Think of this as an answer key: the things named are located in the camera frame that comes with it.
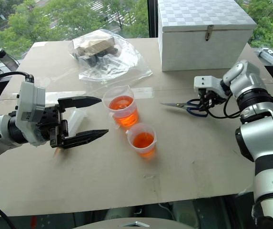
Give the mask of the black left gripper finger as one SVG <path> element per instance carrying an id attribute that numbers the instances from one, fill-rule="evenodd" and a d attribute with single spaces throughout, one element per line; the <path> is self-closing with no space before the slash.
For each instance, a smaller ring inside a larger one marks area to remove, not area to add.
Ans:
<path id="1" fill-rule="evenodd" d="M 89 107 L 94 104 L 100 103 L 102 100 L 93 96 L 73 96 L 58 99 L 58 107 L 60 110 L 65 110 L 66 108 L 83 108 Z"/>
<path id="2" fill-rule="evenodd" d="M 60 140 L 58 147 L 63 149 L 69 149 L 81 145 L 88 144 L 106 133 L 108 133 L 108 129 L 101 129 L 101 130 L 88 130 L 84 132 L 77 133 L 73 137 L 67 137 Z"/>

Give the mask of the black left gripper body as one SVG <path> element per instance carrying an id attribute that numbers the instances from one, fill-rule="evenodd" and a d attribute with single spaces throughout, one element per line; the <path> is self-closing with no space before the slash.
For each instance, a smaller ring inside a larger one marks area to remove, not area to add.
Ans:
<path id="1" fill-rule="evenodd" d="M 56 104 L 46 107 L 37 127 L 44 140 L 50 142 L 52 148 L 64 148 L 65 137 L 68 136 L 68 122 L 63 119 L 65 108 Z"/>

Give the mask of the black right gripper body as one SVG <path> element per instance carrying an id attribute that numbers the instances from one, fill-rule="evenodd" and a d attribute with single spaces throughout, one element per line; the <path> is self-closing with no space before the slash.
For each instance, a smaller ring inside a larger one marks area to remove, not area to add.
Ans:
<path id="1" fill-rule="evenodd" d="M 214 91 L 207 91 L 204 88 L 199 89 L 198 93 L 199 93 L 199 96 L 202 95 L 204 97 L 213 97 L 214 98 L 214 106 L 223 104 L 227 100 L 227 98 L 222 98 Z"/>

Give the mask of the blue handled scissors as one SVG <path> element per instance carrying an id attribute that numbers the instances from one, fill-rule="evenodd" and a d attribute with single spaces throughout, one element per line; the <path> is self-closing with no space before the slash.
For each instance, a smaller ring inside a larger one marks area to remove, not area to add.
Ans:
<path id="1" fill-rule="evenodd" d="M 200 99 L 191 99 L 185 103 L 161 103 L 162 105 L 177 107 L 186 110 L 196 117 L 207 117 L 208 112 L 200 108 Z"/>

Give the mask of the large clear measuring cup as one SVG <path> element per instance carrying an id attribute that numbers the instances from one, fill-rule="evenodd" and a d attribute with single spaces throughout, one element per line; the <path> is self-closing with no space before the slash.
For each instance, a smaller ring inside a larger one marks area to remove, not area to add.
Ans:
<path id="1" fill-rule="evenodd" d="M 116 86 L 109 89 L 102 98 L 110 119 L 117 128 L 131 128 L 139 121 L 136 99 L 128 86 Z"/>

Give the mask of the small clear measuring cup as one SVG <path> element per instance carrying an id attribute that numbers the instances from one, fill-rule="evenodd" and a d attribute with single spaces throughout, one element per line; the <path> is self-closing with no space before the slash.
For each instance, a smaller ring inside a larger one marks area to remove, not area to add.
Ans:
<path id="1" fill-rule="evenodd" d="M 128 143 L 141 157 L 150 158 L 154 156 L 157 136 L 153 127 L 145 123 L 137 123 L 125 133 Z"/>

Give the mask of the white checkered storage box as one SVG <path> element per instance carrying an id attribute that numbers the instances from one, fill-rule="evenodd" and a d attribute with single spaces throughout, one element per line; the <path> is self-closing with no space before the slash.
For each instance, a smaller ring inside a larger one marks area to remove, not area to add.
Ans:
<path id="1" fill-rule="evenodd" d="M 231 68 L 255 27 L 235 0 L 158 0 L 162 71 Z"/>

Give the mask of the beige cardboard box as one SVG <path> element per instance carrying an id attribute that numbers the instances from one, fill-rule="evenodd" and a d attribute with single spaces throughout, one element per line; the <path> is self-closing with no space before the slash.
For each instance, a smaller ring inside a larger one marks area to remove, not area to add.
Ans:
<path id="1" fill-rule="evenodd" d="M 73 39 L 72 43 L 74 50 L 79 56 L 91 56 L 114 48 L 115 40 L 113 37 L 104 37 L 98 39 L 85 39 L 79 37 Z"/>

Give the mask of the clear tape strip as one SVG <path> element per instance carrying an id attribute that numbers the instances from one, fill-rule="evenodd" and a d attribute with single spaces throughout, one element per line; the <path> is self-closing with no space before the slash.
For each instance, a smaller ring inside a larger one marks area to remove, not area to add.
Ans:
<path id="1" fill-rule="evenodd" d="M 154 90 L 152 87 L 132 88 L 135 99 L 151 99 L 154 98 Z"/>

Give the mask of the clear plastic bag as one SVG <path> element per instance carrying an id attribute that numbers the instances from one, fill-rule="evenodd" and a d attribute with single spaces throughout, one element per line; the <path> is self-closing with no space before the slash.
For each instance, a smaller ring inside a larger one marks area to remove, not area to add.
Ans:
<path id="1" fill-rule="evenodd" d="M 90 67 L 85 62 L 76 60 L 72 56 L 72 54 L 76 52 L 73 47 L 72 39 L 68 46 L 68 50 L 70 56 L 74 58 L 80 66 L 79 79 L 87 82 L 109 84 L 128 79 L 139 80 L 152 74 L 152 71 L 145 62 L 143 56 L 122 36 L 109 30 L 99 29 L 80 37 L 85 39 L 113 37 L 118 52 L 116 55 L 108 54 L 102 57 L 95 67 Z"/>

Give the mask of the metal box latch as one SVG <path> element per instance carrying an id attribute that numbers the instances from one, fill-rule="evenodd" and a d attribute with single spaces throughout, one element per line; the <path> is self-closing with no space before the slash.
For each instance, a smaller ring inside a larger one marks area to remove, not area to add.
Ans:
<path id="1" fill-rule="evenodd" d="M 207 26 L 207 30 L 206 30 L 206 34 L 205 34 L 205 40 L 208 41 L 211 37 L 211 33 L 213 31 L 213 27 L 214 25 L 213 24 L 210 24 Z"/>

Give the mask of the grey white tube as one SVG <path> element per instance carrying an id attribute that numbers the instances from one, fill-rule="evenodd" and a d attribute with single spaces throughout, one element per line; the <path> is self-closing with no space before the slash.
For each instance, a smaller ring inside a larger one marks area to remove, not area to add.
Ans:
<path id="1" fill-rule="evenodd" d="M 269 64 L 273 65 L 273 51 L 269 48 L 261 48 L 258 56 L 266 60 Z"/>

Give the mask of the black cylinder device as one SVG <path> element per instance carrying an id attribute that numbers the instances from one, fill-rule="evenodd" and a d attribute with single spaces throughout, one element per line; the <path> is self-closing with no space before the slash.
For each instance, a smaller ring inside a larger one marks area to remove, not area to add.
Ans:
<path id="1" fill-rule="evenodd" d="M 18 63 L 3 48 L 0 48 L 0 61 L 12 72 L 19 67 Z"/>

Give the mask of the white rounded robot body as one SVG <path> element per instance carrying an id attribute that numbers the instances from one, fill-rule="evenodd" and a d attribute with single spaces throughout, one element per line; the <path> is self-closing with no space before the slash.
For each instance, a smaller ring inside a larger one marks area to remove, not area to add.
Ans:
<path id="1" fill-rule="evenodd" d="M 117 218 L 97 221 L 72 229 L 197 229 L 170 219 Z"/>

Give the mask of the black window frame post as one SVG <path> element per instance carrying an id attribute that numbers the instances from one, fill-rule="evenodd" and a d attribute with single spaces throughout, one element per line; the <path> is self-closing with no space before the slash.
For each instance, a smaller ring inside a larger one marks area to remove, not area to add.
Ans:
<path id="1" fill-rule="evenodd" d="M 149 37 L 158 37 L 158 0 L 147 0 Z"/>

